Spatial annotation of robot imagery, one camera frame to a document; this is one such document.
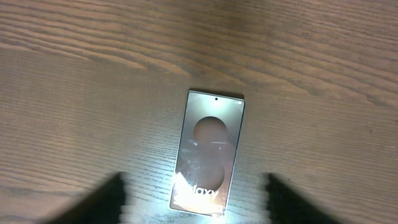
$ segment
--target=brown wood surface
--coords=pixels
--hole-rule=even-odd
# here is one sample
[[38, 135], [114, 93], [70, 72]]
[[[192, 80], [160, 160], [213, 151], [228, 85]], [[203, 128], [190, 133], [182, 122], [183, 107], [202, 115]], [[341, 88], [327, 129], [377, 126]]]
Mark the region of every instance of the brown wood surface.
[[243, 93], [226, 223], [264, 223], [263, 173], [344, 223], [398, 220], [398, 3], [0, 0], [0, 223], [127, 171], [126, 223], [167, 208], [186, 93]]

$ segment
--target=smartphone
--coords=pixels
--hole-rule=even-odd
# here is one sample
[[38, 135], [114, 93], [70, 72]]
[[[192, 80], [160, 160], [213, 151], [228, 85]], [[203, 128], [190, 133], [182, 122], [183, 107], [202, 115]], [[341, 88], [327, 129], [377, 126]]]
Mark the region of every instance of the smartphone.
[[240, 98], [188, 92], [171, 209], [224, 216], [244, 106]]

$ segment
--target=wood grain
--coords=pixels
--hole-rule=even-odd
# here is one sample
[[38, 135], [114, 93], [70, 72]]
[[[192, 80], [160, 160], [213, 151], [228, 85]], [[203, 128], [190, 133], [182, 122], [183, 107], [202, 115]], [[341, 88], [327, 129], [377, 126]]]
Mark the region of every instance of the wood grain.
[[0, 1], [2, 49], [398, 108], [394, 0]]
[[192, 86], [246, 97], [226, 223], [267, 221], [267, 172], [342, 223], [398, 219], [396, 110], [21, 50], [2, 51], [0, 74], [1, 223], [46, 219], [116, 170], [124, 222], [209, 223], [168, 209]]

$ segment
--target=phone screen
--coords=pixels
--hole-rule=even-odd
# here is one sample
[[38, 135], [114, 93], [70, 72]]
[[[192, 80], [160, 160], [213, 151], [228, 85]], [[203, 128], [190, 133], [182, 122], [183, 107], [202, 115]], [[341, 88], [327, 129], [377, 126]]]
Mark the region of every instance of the phone screen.
[[243, 111], [242, 99], [188, 92], [170, 208], [224, 215]]

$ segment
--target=black blurred object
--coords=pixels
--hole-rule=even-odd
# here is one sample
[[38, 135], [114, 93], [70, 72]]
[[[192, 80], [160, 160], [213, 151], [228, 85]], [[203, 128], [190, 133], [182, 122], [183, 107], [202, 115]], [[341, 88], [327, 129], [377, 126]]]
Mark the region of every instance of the black blurred object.
[[268, 175], [267, 210], [272, 224], [338, 224], [307, 202], [276, 175]]
[[117, 224], [126, 203], [122, 173], [114, 174], [97, 190], [59, 217], [45, 224]]

